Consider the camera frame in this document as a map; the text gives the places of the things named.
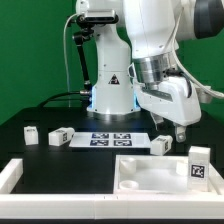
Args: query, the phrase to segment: white block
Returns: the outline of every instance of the white block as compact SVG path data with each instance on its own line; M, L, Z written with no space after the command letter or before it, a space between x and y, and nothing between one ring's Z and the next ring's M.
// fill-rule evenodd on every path
M9 194L15 187L23 172L22 159L11 159L0 173L0 194Z
M171 136L159 135L151 142L150 154L163 156L171 149L173 138Z
M39 143L36 127L24 127L24 138L26 145L36 145Z
M75 130L73 128L59 128L48 134L49 145L60 146L71 141Z
M188 188L191 190L209 190L210 148L192 146L189 151Z

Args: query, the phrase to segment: black sticker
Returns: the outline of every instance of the black sticker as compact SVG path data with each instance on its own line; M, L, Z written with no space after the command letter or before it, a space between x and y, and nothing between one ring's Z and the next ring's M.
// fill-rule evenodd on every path
M110 80L109 84L111 85L120 85L118 78L116 75L113 75L112 79Z
M109 140L91 140L90 146L108 146Z
M168 149L169 149L168 142L165 142L165 151L167 151Z
M67 133L64 133L63 134L63 142L67 141L67 139L68 139Z
M131 134L114 134L114 139L131 139Z
M156 141L159 141L159 142L165 142L166 139L164 139L164 138L157 138Z
M114 140L114 146L132 146L132 142L130 140Z
M204 178L205 177L205 167L198 166L198 165L192 165L191 166L191 176L198 177L198 178Z
M92 138L108 139L109 134L108 133L93 133Z

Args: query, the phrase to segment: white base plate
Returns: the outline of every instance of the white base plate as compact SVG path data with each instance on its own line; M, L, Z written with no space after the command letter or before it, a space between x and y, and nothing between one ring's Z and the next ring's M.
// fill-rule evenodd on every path
M70 147L150 148L147 133L75 132Z

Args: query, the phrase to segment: white box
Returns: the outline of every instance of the white box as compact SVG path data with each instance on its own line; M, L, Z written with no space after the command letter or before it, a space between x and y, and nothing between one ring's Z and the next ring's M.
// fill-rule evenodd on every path
M209 190L210 148L192 146L189 150L188 188Z

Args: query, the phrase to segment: black cable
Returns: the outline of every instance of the black cable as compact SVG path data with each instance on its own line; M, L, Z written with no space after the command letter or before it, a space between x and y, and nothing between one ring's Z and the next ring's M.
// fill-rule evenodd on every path
M180 72L180 71L177 71L175 69L168 69L166 70L166 75L168 76L177 76L177 77L184 77L185 80L186 80L186 83L187 83L187 89L188 89L188 94L187 94L187 98L190 98L191 95L192 95L192 86L191 86L191 82L190 80L188 79L188 77L185 75L184 72Z
M185 75L184 72L180 72L180 74L185 78L186 82L187 82L187 88L188 88L188 95L187 98L190 98L192 95L192 86L191 86L191 82L190 80L187 78L187 76Z
M75 95L75 94L80 94L79 91L72 91L72 92L65 92L65 93L60 93L60 94L56 94L54 96L51 96L49 97L47 100L41 102L40 104L38 104L37 107L44 107L48 102L56 99L56 98L59 98L59 97L62 97L62 96L71 96L71 95Z

